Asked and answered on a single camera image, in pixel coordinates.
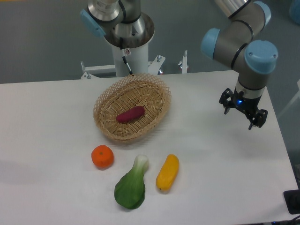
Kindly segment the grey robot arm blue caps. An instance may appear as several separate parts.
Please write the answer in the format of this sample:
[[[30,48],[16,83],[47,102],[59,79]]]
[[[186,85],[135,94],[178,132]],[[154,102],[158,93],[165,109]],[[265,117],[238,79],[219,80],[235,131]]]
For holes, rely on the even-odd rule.
[[[212,28],[201,42],[201,52],[239,74],[234,90],[226,89],[220,104],[225,112],[235,108],[251,127],[262,127],[268,112],[258,108],[270,74],[278,59],[277,48],[255,36],[271,18],[269,7],[260,1],[218,0],[230,20],[220,30]],[[85,27],[112,47],[116,75],[157,74],[161,60],[148,63],[148,44],[154,36],[152,19],[141,11],[138,0],[91,0],[80,12]]]

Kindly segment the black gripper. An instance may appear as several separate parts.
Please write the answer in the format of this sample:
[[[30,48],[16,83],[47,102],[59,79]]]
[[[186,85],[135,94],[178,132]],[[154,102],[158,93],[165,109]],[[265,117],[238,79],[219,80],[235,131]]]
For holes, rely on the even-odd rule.
[[[248,130],[252,127],[261,128],[267,119],[268,111],[258,109],[258,103],[261,99],[260,90],[249,90],[242,88],[235,88],[234,93],[227,88],[219,99],[219,103],[224,107],[224,114],[227,114],[231,108],[237,109],[245,114],[250,125]]]

